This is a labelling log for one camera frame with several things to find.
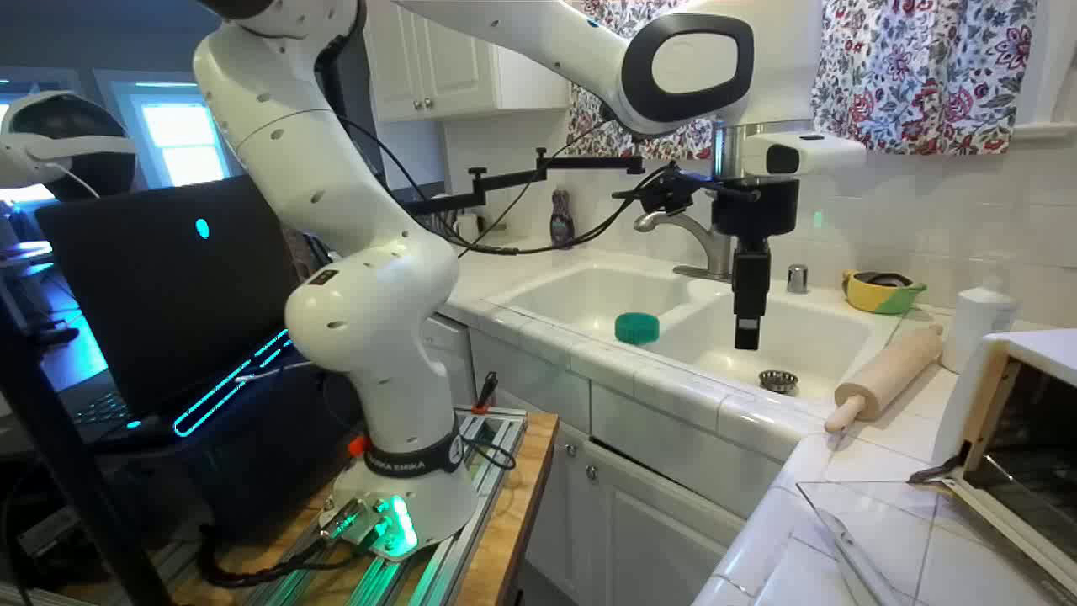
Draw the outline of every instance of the rolling pin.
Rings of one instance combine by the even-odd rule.
[[[824,422],[830,433],[844,433],[851,422],[874,422],[899,400],[899,395],[943,358],[943,331],[922,327],[904,341],[884,348],[858,374],[839,383],[839,411]]]

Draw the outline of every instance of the white wall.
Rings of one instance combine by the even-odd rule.
[[[1075,89],[1062,116],[1077,119]],[[530,169],[534,146],[563,141],[563,116],[447,123],[451,184],[466,190],[467,166]],[[554,184],[571,190],[575,225],[597,225],[617,208],[609,191],[632,183],[609,171],[554,175],[530,191],[497,239],[547,242]],[[591,247],[701,261],[683,233],[632,233],[636,216],[639,207]],[[772,247],[779,276],[789,263],[807,263],[810,284],[839,288],[841,271],[899,271],[922,280],[935,306],[954,306],[967,288],[1001,284],[1023,303],[1023,319],[1077,327],[1077,141],[1017,141],[1008,159],[873,159],[856,171],[803,180],[797,233]]]

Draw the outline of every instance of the kitchen sink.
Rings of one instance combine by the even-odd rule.
[[[761,383],[765,370],[789,370],[797,374],[796,399],[830,400],[893,331],[895,319],[848,309],[839,298],[772,291],[761,352],[735,352],[735,298],[723,293],[668,327],[651,352],[740,383]]]
[[[786,370],[797,379],[796,399],[803,400],[830,400],[835,389],[870,365],[899,327],[893,318],[844,306],[835,291],[797,298],[773,284],[761,352],[735,352],[727,284],[628,266],[575,266],[510,293],[504,303],[603,341],[617,341],[619,312],[654,312],[660,341],[643,352],[753,389],[765,370]]]
[[[510,306],[614,341],[619,312],[663,318],[689,299],[689,280],[673,274],[645,276],[632,271],[579,266],[515,293]]]

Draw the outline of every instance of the white tile countertop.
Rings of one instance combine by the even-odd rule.
[[[614,252],[466,257],[460,284],[440,312],[476,331],[490,331],[501,341],[526,341],[526,348],[547,359],[585,370],[589,379],[609,374],[614,383],[639,395],[639,400],[786,460],[697,603],[851,603],[839,556],[797,487],[817,483],[873,483],[895,485],[902,497],[915,491],[902,483],[933,466],[935,428],[956,379],[943,366],[922,374],[883,422],[858,426],[844,440],[830,440],[823,432],[830,405],[765,395],[510,309],[504,293],[579,263],[671,274],[671,263]],[[902,531],[899,520],[895,530],[874,530],[874,534],[883,531],[883,547],[893,550],[883,550],[883,556],[874,550],[873,560],[883,560],[880,570],[890,572],[884,581],[899,603],[1049,603],[1042,591],[993,550],[995,541],[984,530],[948,510],[954,504],[938,497],[908,531]]]

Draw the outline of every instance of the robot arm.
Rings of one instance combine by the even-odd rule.
[[[447,299],[453,249],[411,223],[379,190],[315,86],[315,59],[361,25],[361,0],[207,0],[229,25],[194,52],[194,82],[215,123],[263,190],[274,214],[340,261],[311,276],[286,303],[292,345],[340,370],[364,399],[370,448],[337,478],[337,512],[393,497],[398,534],[385,556],[411,556],[453,534],[476,512],[459,466],[459,428],[446,365],[425,345],[425,322]],[[563,0],[398,0],[453,32],[523,52],[597,92],[639,135],[673,133],[701,116],[744,119],[753,82],[750,13],[791,18],[796,0],[717,0],[668,13],[632,40],[603,32]],[[673,93],[657,86],[657,54],[683,34],[727,38],[727,82]]]

